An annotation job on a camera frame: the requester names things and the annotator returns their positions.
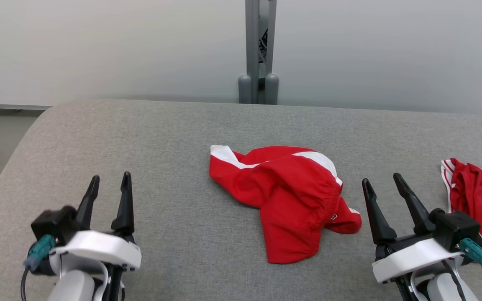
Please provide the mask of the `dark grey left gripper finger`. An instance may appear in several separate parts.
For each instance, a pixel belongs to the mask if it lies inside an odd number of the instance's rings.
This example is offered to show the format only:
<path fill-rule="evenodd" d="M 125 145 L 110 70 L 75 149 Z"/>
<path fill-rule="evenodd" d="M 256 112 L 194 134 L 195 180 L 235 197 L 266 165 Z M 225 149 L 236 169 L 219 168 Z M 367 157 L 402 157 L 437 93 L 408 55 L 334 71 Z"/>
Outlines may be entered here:
<path fill-rule="evenodd" d="M 121 197 L 117 217 L 111 223 L 111 230 L 119 236 L 130 236 L 135 231 L 132 177 L 129 171 L 124 172 L 120 186 Z"/>
<path fill-rule="evenodd" d="M 92 208 L 99 192 L 100 176 L 94 175 L 82 198 L 75 216 L 75 225 L 78 230 L 90 230 Z"/>

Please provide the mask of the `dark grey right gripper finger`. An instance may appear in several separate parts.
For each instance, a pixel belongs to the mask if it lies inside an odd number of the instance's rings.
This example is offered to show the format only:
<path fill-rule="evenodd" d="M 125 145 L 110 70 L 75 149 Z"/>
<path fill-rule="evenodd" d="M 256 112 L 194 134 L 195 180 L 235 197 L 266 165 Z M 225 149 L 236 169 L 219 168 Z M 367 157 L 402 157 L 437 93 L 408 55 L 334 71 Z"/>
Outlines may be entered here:
<path fill-rule="evenodd" d="M 393 174 L 394 183 L 400 196 L 405 200 L 410 215 L 413 219 L 413 231 L 416 235 L 432 234 L 435 229 L 434 223 L 429 220 L 429 212 L 419 200 L 415 192 L 409 187 L 400 173 Z"/>
<path fill-rule="evenodd" d="M 362 187 L 373 243 L 376 245 L 382 245 L 389 242 L 394 242 L 397 238 L 397 234 L 395 230 L 390 227 L 379 205 L 377 204 L 377 195 L 369 179 L 363 179 Z"/>

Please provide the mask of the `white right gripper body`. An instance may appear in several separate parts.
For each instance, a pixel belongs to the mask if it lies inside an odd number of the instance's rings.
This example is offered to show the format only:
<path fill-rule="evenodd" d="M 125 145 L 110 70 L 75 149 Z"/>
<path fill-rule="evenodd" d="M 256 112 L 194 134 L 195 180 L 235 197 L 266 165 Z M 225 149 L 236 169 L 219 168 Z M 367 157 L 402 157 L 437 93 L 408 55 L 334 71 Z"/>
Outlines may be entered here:
<path fill-rule="evenodd" d="M 375 279 L 382 284 L 396 283 L 403 301 L 463 301 L 460 249 L 448 252 L 429 238 L 396 252 L 386 246 L 382 254 L 384 257 L 372 264 Z"/>

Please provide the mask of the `grey metal partition post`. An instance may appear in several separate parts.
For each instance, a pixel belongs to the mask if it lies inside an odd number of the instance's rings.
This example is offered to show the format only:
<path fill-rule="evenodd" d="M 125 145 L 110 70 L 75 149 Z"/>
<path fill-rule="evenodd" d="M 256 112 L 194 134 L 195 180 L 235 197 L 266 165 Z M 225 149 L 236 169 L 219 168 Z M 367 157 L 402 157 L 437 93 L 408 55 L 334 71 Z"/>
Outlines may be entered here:
<path fill-rule="evenodd" d="M 260 28 L 260 4 L 268 3 L 267 28 Z M 239 103 L 277 105 L 279 77 L 273 73 L 277 0 L 245 0 L 246 73 L 238 78 Z"/>

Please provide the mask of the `grey wall baseboard strip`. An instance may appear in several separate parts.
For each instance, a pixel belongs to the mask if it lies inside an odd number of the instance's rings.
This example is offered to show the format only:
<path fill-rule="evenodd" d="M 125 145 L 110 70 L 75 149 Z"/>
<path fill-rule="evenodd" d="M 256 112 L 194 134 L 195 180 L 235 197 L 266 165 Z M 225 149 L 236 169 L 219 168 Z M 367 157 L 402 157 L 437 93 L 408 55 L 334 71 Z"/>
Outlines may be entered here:
<path fill-rule="evenodd" d="M 5 105 L 0 104 L 0 110 L 39 110 L 46 111 L 51 108 L 50 105 Z"/>

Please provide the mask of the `red shorts with white stripe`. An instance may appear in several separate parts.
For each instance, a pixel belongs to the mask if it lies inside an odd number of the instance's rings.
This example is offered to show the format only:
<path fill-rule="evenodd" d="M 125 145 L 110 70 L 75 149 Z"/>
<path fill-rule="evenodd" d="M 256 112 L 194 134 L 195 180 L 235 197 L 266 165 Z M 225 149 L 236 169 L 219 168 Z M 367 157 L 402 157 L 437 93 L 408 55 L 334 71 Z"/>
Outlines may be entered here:
<path fill-rule="evenodd" d="M 362 227 L 341 196 L 334 163 L 313 149 L 270 145 L 242 154 L 211 145 L 209 175 L 239 203 L 258 208 L 271 264 L 316 255 L 323 229 L 355 234 Z"/>

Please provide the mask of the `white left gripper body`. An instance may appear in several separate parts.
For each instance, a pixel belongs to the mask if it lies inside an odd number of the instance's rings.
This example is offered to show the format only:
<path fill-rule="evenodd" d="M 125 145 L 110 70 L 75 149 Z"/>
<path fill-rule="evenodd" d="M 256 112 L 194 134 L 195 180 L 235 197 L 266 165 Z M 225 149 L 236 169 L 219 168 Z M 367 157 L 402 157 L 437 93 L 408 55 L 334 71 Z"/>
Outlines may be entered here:
<path fill-rule="evenodd" d="M 141 266 L 141 249 L 132 241 L 98 231 L 78 231 L 65 246 L 50 251 L 59 277 L 49 301 L 125 301 L 124 272 Z"/>

